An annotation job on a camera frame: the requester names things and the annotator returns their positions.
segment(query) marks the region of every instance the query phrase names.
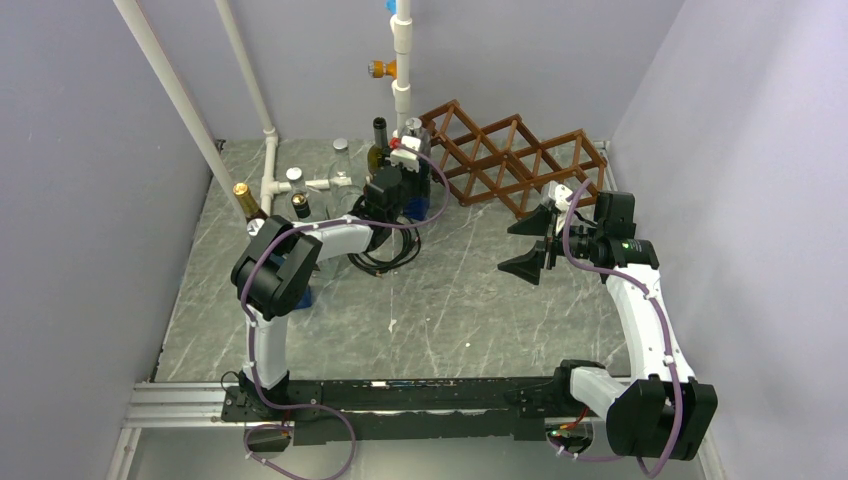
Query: white pole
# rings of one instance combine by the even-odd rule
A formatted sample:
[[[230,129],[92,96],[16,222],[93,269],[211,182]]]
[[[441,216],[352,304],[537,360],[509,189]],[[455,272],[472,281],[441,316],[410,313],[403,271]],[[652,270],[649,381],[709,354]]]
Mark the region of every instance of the white pole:
[[[397,114],[397,130],[409,118],[411,103],[411,86],[409,84],[409,53],[412,51],[412,18],[410,17],[410,0],[397,0],[397,14],[392,15],[389,22],[394,34],[395,61],[397,64],[397,79],[392,82],[392,93],[395,96],[395,112]]]
[[[250,65],[247,50],[245,50],[244,42],[242,42],[241,35],[239,35],[236,19],[233,17],[233,11],[230,8],[230,2],[228,0],[215,0],[215,5],[218,7],[218,14],[221,15],[221,21],[224,22],[224,30],[227,31],[230,45],[233,47],[233,52],[235,52],[239,67],[241,67],[241,74],[244,76],[244,83],[247,84],[247,89],[250,91],[253,106],[256,108],[259,120],[262,122],[262,129],[268,135],[269,132],[274,130],[274,124],[271,122],[271,116],[265,107],[265,100],[262,99],[262,92],[259,90],[259,83],[256,81],[256,75],[253,74],[253,67]]]
[[[135,37],[135,41],[138,42],[138,46],[141,47],[141,51],[147,57],[147,61],[159,78],[159,82],[162,83],[162,87],[165,88],[165,92],[176,107],[177,113],[180,114],[180,118],[188,128],[197,148],[200,149],[200,153],[206,159],[206,163],[209,164],[212,175],[224,189],[224,194],[227,195],[239,218],[243,220],[244,214],[235,194],[233,194],[233,186],[235,185],[233,179],[227,172],[227,168],[218,154],[218,149],[215,148],[215,142],[212,141],[211,135],[206,130],[203,118],[192,105],[185,87],[177,77],[171,62],[168,61],[165,51],[162,50],[162,45],[144,16],[144,12],[136,0],[114,0],[114,2],[121,16],[124,17],[124,22]]]
[[[244,48],[244,42],[236,25],[236,19],[233,16],[233,10],[230,8],[228,0],[215,0],[215,5],[218,7],[218,14],[221,16],[221,21],[224,23],[224,29],[227,31],[227,37],[230,39],[230,45],[233,47],[233,52],[236,54],[241,74],[244,77],[244,83],[247,84],[247,90],[250,92],[250,98],[253,100],[253,106],[256,108],[256,113],[259,115],[259,121],[262,122],[262,132],[265,134],[265,168],[262,170],[262,184],[259,188],[259,203],[262,210],[267,214],[271,214],[271,209],[274,203],[274,167],[277,161],[277,145],[280,137],[277,135],[277,129],[271,122],[271,115],[268,114],[268,108],[265,106],[265,100],[262,98],[262,92],[259,90],[259,82],[256,81],[256,75],[253,73],[253,66],[250,64],[250,58],[247,56],[247,50]]]

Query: bottle neck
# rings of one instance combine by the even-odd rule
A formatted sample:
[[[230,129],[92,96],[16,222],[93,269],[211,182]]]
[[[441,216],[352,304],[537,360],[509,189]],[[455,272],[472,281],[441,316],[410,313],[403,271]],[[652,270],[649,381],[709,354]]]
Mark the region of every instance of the bottle neck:
[[[350,175],[351,163],[350,163],[350,152],[347,149],[344,150],[336,150],[335,154],[335,170],[336,173],[348,176]]]
[[[378,148],[389,148],[389,134],[386,127],[374,127],[374,145]]]
[[[295,194],[292,195],[291,202],[297,218],[304,222],[307,221],[312,215],[312,211],[309,207],[309,200],[306,195],[300,192],[295,192]]]
[[[293,193],[302,193],[304,195],[308,193],[306,188],[306,179],[303,178],[303,175],[294,180],[289,179],[289,183],[292,186]]]
[[[236,199],[241,206],[242,212],[244,212],[244,218],[247,221],[253,220],[254,218],[266,219],[268,215],[259,208],[259,204],[256,203],[256,199],[253,198],[253,195],[250,193],[250,188],[244,183],[237,183],[233,187],[233,193],[236,196]]]

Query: white wall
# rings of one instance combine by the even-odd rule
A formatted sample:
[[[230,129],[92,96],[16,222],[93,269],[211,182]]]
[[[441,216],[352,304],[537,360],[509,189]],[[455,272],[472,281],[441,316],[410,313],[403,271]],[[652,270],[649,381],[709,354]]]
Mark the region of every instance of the white wall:
[[[262,128],[211,0],[140,0],[219,138]],[[385,0],[231,0],[285,138],[370,138],[394,118]],[[539,137],[609,139],[682,0],[412,0],[412,112],[453,98],[479,124],[520,113]]]
[[[730,478],[848,474],[846,25],[687,1],[612,140]]]
[[[209,173],[112,2],[0,14],[0,477],[103,478]]]

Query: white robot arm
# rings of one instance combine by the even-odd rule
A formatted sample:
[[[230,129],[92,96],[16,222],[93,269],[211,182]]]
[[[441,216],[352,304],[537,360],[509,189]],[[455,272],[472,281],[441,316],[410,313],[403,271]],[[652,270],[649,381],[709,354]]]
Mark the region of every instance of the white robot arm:
[[[545,239],[536,242],[529,253],[503,262],[498,268],[538,285],[541,269],[553,268],[557,256],[569,254],[572,260],[590,260],[592,267],[583,268],[601,274],[621,319],[630,356],[630,383],[626,386],[613,378],[604,365],[571,363],[568,393],[606,421],[610,445],[619,455],[660,457],[677,414],[678,418],[682,417],[682,426],[669,458],[691,459],[718,400],[711,385],[695,379],[666,321],[668,312],[653,245],[635,239],[633,195],[600,192],[594,221],[583,219],[588,227],[567,224],[566,212],[573,210],[572,196],[565,185],[556,182],[546,185],[539,207],[508,230]],[[568,252],[564,245],[566,238]],[[671,373],[672,364],[679,379],[677,384]],[[674,389],[678,387],[682,391],[682,405],[674,404]]]
[[[352,223],[354,220],[357,220],[357,217],[353,215],[345,215],[341,217],[341,219],[350,220],[351,223],[307,230],[304,232],[305,236],[318,240],[321,245],[321,248],[315,257],[315,261],[312,263],[313,265],[314,263],[337,257],[339,255],[362,253],[368,250],[373,235],[371,227]],[[279,222],[279,220],[274,219],[273,217],[268,221]],[[296,228],[307,225],[308,224],[296,222],[291,226]],[[284,264],[277,263],[277,266],[283,267]],[[283,381],[289,372],[288,364],[286,363],[286,336],[288,334],[289,323],[288,317],[277,316],[266,319],[266,317],[254,307],[248,306],[248,308],[253,309],[252,312],[256,318],[256,335],[253,339],[254,351],[256,352],[256,367],[259,371],[259,378],[262,381],[262,387],[270,390]],[[250,326],[251,320],[247,315],[245,315],[245,322],[248,326]],[[256,383],[256,380],[251,374],[251,368],[248,362],[245,362],[242,367],[242,372],[251,382]]]

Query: gray marble surface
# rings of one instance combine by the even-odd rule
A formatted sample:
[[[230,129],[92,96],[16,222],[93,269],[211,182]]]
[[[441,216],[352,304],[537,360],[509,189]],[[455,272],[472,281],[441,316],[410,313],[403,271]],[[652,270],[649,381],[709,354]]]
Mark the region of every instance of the gray marble surface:
[[[364,167],[370,144],[350,144],[354,164]],[[290,166],[303,168],[307,178],[324,176],[330,145],[283,141],[278,177]],[[572,150],[565,146],[554,154],[570,159]],[[262,141],[224,149],[233,178],[255,192],[263,160]],[[443,195],[434,184],[431,212]],[[277,198],[276,211],[283,201]],[[289,317],[293,377],[550,375],[566,358],[600,361],[613,375],[629,375],[621,324],[597,275],[561,264],[532,286],[499,272],[498,262],[526,253],[535,239],[506,234],[515,219],[498,200],[470,207],[453,197],[448,202],[444,216],[422,229],[419,257],[397,273],[374,278],[344,259],[335,278],[314,279],[315,304]],[[242,220],[212,182],[156,381],[212,381],[240,369],[245,326],[229,276],[247,241]],[[399,246],[395,235],[381,253]]]

